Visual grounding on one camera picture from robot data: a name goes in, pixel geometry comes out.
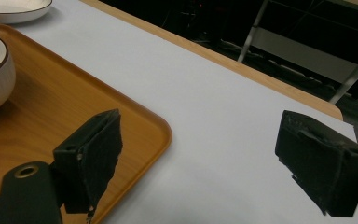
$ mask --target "metal leg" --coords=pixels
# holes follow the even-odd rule
[[[331,104],[335,104],[347,92],[350,87],[358,80],[358,66],[351,72],[348,78],[342,83],[337,93],[330,99]]]
[[[245,58],[246,53],[248,52],[249,47],[251,47],[252,40],[255,35],[255,31],[257,30],[258,24],[260,23],[261,18],[263,17],[264,12],[266,11],[268,2],[269,2],[269,0],[264,0],[263,4],[261,5],[260,10],[258,10],[258,14],[255,18],[255,22],[252,25],[252,28],[251,28],[248,36],[246,37],[245,43],[243,44],[243,47],[242,47],[240,57],[237,60],[237,62],[239,62],[239,63],[242,63],[243,59]]]

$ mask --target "white plate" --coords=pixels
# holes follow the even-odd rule
[[[31,21],[45,15],[52,0],[0,0],[0,23]]]

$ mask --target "wooden table edge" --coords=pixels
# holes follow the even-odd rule
[[[170,41],[171,43],[187,49],[193,53],[198,54],[199,56],[217,63],[225,68],[242,75],[243,77],[250,78],[251,80],[264,85],[272,90],[275,90],[291,99],[294,99],[304,105],[308,105],[316,110],[319,110],[326,115],[329,115],[333,118],[343,120],[341,111],[335,106],[325,100],[317,98],[307,92],[301,91],[293,86],[290,86],[278,79],[270,77],[266,74],[263,74],[259,71],[254,70],[253,68],[246,66],[242,63],[238,63],[232,59],[229,59],[226,56],[223,56],[219,53],[216,53],[210,49],[193,43],[185,38],[182,38],[179,35],[173,34],[166,30],[163,30],[156,25],[153,25],[149,22],[138,19],[124,11],[121,11],[117,8],[111,7],[103,2],[98,0],[81,0],[85,4],[95,7],[101,10],[104,13],[107,13],[113,17],[116,17],[122,21],[125,21],[131,25],[134,25],[140,29],[147,31],[150,34],[156,35],[162,39]]]

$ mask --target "brown tray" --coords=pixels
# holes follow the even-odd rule
[[[0,37],[17,71],[15,89],[0,107],[0,183],[6,172],[25,162],[52,162],[52,150],[93,115],[120,110],[124,147],[93,219],[100,222],[169,146],[170,126],[9,26],[0,25]],[[62,212],[62,218],[65,224],[85,223],[86,215]]]

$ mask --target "wood grain surface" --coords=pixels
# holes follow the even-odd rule
[[[216,53],[210,49],[206,49],[201,45],[193,43],[185,38],[182,38],[179,35],[163,30],[151,23],[138,19],[126,12],[111,7],[103,2],[100,2],[98,0],[82,0],[82,2],[88,4],[91,7],[95,7],[111,16],[114,16],[122,21],[137,26],[138,28],[141,28],[153,35],[168,40],[177,46],[180,46],[184,49],[194,52],[207,60],[220,64],[221,66],[224,66],[225,68],[235,73],[238,73],[243,77],[250,78],[251,80],[257,83],[260,83],[261,85],[264,85],[272,90],[275,90],[280,94],[283,94],[296,101],[299,101],[304,105],[308,105],[314,109],[317,109],[333,118],[343,120],[340,110],[335,105],[332,105],[326,102],[325,100],[317,98],[307,92],[301,91],[278,79],[275,79],[274,77],[270,77],[264,73],[256,71],[253,68],[244,65],[243,63],[238,63],[232,59],[229,59],[226,56]]]
[[[118,108],[123,152],[114,178],[100,200],[99,223],[168,148],[167,122],[8,26],[0,25],[16,64],[16,86],[0,107],[0,183],[3,175],[28,161],[53,161],[52,150],[95,114]],[[85,223],[86,215],[63,214]]]

